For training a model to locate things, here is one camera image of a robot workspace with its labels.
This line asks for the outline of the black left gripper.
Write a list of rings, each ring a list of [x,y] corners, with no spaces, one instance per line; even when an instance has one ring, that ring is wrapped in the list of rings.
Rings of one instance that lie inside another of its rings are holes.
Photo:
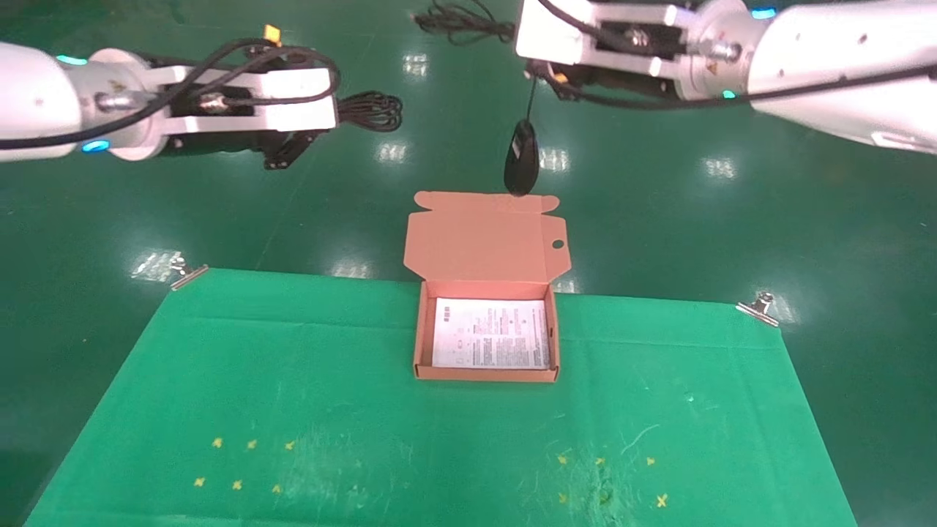
[[[255,130],[178,134],[168,137],[162,156],[254,152],[262,156],[265,170],[277,171],[288,169],[325,133],[325,130]]]

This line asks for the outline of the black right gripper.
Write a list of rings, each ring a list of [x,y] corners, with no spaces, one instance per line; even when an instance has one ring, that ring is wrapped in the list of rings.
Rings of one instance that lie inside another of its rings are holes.
[[[588,64],[558,64],[548,62],[529,62],[526,73],[529,75],[555,75],[556,80],[566,86],[565,90],[553,92],[560,100],[579,101],[582,97],[571,93],[572,89],[585,91],[588,86],[598,86],[612,91],[639,94],[653,100],[678,100],[675,83],[670,79],[658,79],[629,71],[618,71],[593,67]]]

